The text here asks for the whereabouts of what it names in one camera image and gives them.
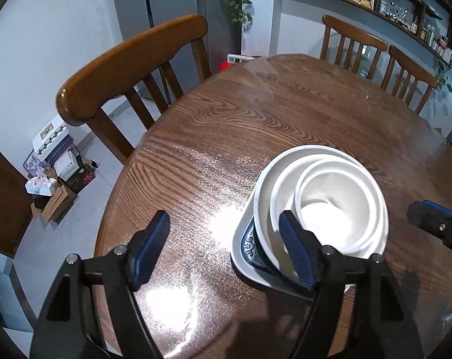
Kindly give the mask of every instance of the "white bowl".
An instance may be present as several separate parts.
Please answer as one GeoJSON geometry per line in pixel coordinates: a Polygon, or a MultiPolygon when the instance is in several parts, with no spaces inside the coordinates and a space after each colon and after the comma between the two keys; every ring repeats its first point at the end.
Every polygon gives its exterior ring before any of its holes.
{"type": "Polygon", "coordinates": [[[337,156],[323,153],[304,156],[292,162],[279,175],[272,188],[269,206],[271,225],[274,232],[279,231],[279,215],[292,209],[294,191],[301,174],[313,163],[327,158],[337,158],[337,156]]]}
{"type": "Polygon", "coordinates": [[[272,265],[285,277],[297,283],[299,283],[299,278],[289,259],[284,242],[279,232],[274,232],[272,229],[269,215],[271,193],[276,180],[287,166],[299,158],[319,153],[330,154],[361,165],[352,156],[335,148],[316,144],[293,147],[280,153],[266,166],[256,182],[254,192],[254,224],[261,247],[272,265]]]}
{"type": "Polygon", "coordinates": [[[365,171],[345,159],[323,159],[301,174],[294,192],[293,212],[302,227],[343,254],[360,253],[382,232],[383,210],[372,185],[361,180],[365,171]]]}

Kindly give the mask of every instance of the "round wooden table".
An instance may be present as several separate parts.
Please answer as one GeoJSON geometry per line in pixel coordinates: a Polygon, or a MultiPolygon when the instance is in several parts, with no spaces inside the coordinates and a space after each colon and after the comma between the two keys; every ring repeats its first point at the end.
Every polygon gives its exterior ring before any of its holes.
{"type": "MultiPolygon", "coordinates": [[[[229,252],[261,170],[302,144],[336,147],[373,174],[389,209],[385,258],[424,353],[448,332],[452,251],[409,225],[406,211],[415,200],[452,209],[452,147],[369,81],[305,55],[278,55],[226,69],[184,95],[143,136],[109,198],[96,255],[127,243],[158,209],[171,216],[152,279],[136,293],[164,357],[289,356],[310,303],[245,283],[229,252]]],[[[353,295],[331,353],[344,346],[353,295]]],[[[114,344],[104,296],[97,301],[114,344]]]]}

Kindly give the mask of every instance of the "wooden door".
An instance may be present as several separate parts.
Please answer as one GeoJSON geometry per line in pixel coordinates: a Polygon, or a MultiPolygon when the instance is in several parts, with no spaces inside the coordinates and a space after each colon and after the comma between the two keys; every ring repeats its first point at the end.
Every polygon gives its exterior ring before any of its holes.
{"type": "Polygon", "coordinates": [[[0,252],[13,257],[31,220],[26,178],[0,153],[0,252]]]}

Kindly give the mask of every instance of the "wood grain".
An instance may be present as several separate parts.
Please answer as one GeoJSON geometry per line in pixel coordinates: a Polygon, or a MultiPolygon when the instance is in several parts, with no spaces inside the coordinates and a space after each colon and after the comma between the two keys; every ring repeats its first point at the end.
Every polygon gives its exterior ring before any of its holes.
{"type": "Polygon", "coordinates": [[[324,38],[322,41],[322,49],[320,59],[325,61],[327,55],[327,48],[329,46],[329,38],[331,35],[331,28],[333,28],[338,34],[341,35],[341,39],[339,41],[338,51],[335,54],[334,64],[339,65],[342,57],[342,52],[344,50],[344,40],[345,38],[349,38],[349,47],[347,49],[346,59],[344,61],[344,69],[349,70],[350,61],[352,57],[352,52],[354,49],[354,43],[358,42],[358,51],[356,57],[354,58],[354,64],[352,66],[351,72],[353,74],[357,73],[359,69],[359,64],[361,63],[362,56],[362,48],[364,45],[372,46],[377,48],[376,53],[374,55],[373,62],[369,68],[367,73],[367,79],[372,79],[374,77],[374,73],[376,71],[377,62],[379,61],[379,57],[381,56],[382,51],[387,50],[387,43],[382,39],[371,35],[369,32],[361,30],[355,26],[346,23],[345,21],[339,20],[336,17],[330,15],[322,16],[322,23],[326,26],[324,30],[324,38]]]}
{"type": "Polygon", "coordinates": [[[125,142],[126,138],[118,135],[121,132],[113,128],[114,124],[101,114],[101,107],[108,100],[125,95],[144,126],[150,128],[154,119],[134,86],[143,80],[163,113],[167,109],[167,103],[151,72],[159,68],[175,99],[180,99],[183,90],[169,60],[190,43],[200,81],[210,77],[208,56],[202,44],[202,38],[207,32],[208,22],[204,17],[188,15],[122,42],[88,63],[63,84],[56,96],[59,114],[70,125],[93,125],[96,135],[125,164],[132,152],[131,145],[125,142]]]}
{"type": "MultiPolygon", "coordinates": [[[[324,144],[357,158],[389,211],[385,258],[429,354],[450,327],[452,251],[407,224],[415,200],[452,209],[452,147],[404,102],[339,66],[305,55],[238,64],[186,93],[143,136],[121,172],[99,229],[103,255],[158,209],[171,233],[136,300],[163,355],[286,358],[310,303],[251,285],[230,244],[256,180],[279,153],[324,144]]],[[[104,296],[101,325],[114,344],[104,296]]],[[[331,353],[345,344],[353,293],[331,353]]]]}
{"type": "Polygon", "coordinates": [[[394,63],[397,61],[397,63],[401,67],[401,71],[399,73],[399,76],[395,80],[394,88],[392,89],[393,96],[397,94],[399,87],[402,85],[402,89],[399,92],[399,98],[404,99],[404,95],[406,95],[410,78],[411,76],[414,76],[412,87],[409,89],[406,96],[406,104],[407,106],[409,106],[412,97],[414,96],[414,92],[417,88],[418,81],[423,81],[428,85],[426,92],[419,101],[419,105],[415,109],[416,114],[419,114],[422,111],[424,105],[426,105],[430,93],[432,92],[433,89],[437,87],[438,85],[437,79],[432,74],[427,72],[424,68],[422,68],[422,66],[420,66],[418,63],[410,59],[407,55],[404,54],[404,52],[400,51],[397,47],[390,46],[389,54],[390,54],[389,63],[387,64],[386,75],[384,75],[384,78],[382,80],[381,88],[383,88],[383,90],[387,90],[387,86],[389,85],[389,81],[391,80],[394,63]],[[407,71],[407,76],[406,80],[402,82],[404,71],[407,71]]]}
{"type": "Polygon", "coordinates": [[[14,258],[31,221],[31,194],[26,178],[0,152],[0,252],[14,258]]]}

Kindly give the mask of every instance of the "chair backrest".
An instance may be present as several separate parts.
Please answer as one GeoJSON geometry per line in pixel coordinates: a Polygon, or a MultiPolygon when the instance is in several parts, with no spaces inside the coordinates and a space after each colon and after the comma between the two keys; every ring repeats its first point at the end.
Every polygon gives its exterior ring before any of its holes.
{"type": "Polygon", "coordinates": [[[122,42],[88,63],[63,84],[56,96],[59,114],[70,125],[87,123],[116,158],[126,164],[133,147],[101,106],[124,95],[149,129],[155,121],[134,86],[143,81],[159,111],[166,111],[168,104],[151,72],[160,69],[178,100],[183,91],[169,61],[190,43],[199,81],[209,78],[211,69],[202,41],[207,32],[208,22],[203,16],[188,15],[122,42]]]}
{"type": "Polygon", "coordinates": [[[335,17],[330,15],[322,16],[322,22],[326,26],[326,28],[324,29],[324,38],[322,40],[320,59],[322,59],[323,61],[326,60],[327,48],[329,47],[329,38],[331,36],[331,28],[333,28],[339,35],[341,35],[341,40],[339,41],[338,52],[335,55],[334,64],[339,66],[342,58],[342,52],[344,50],[344,41],[346,40],[346,38],[349,38],[349,48],[347,49],[346,59],[344,61],[344,69],[349,70],[354,43],[359,43],[356,58],[354,59],[354,64],[352,65],[351,69],[351,72],[353,74],[357,74],[357,70],[359,69],[359,64],[361,62],[362,56],[362,48],[364,46],[372,46],[377,49],[366,77],[367,79],[372,79],[372,77],[374,77],[377,62],[379,61],[381,52],[387,50],[387,43],[382,39],[379,39],[374,35],[361,30],[360,28],[352,26],[349,23],[336,19],[335,17]]]}
{"type": "Polygon", "coordinates": [[[394,97],[397,95],[397,92],[401,85],[404,71],[407,71],[407,76],[406,80],[402,85],[402,89],[399,92],[400,99],[402,100],[404,99],[407,87],[409,86],[410,78],[412,75],[414,76],[414,82],[412,83],[412,86],[409,89],[409,92],[407,93],[406,96],[407,106],[410,105],[414,92],[416,91],[418,81],[423,81],[428,84],[427,90],[422,96],[422,99],[415,110],[416,114],[419,114],[424,105],[426,104],[426,101],[429,98],[431,91],[437,87],[437,79],[431,73],[427,72],[416,62],[410,59],[407,55],[404,54],[404,52],[400,51],[397,47],[390,46],[389,54],[390,54],[389,64],[387,65],[386,74],[384,75],[384,79],[382,80],[381,88],[383,90],[387,90],[387,86],[389,85],[389,81],[391,80],[392,70],[394,69],[394,63],[395,61],[397,61],[397,63],[399,63],[399,66],[401,67],[401,71],[399,73],[399,76],[397,77],[397,80],[395,80],[394,88],[392,89],[391,94],[394,97]]]}

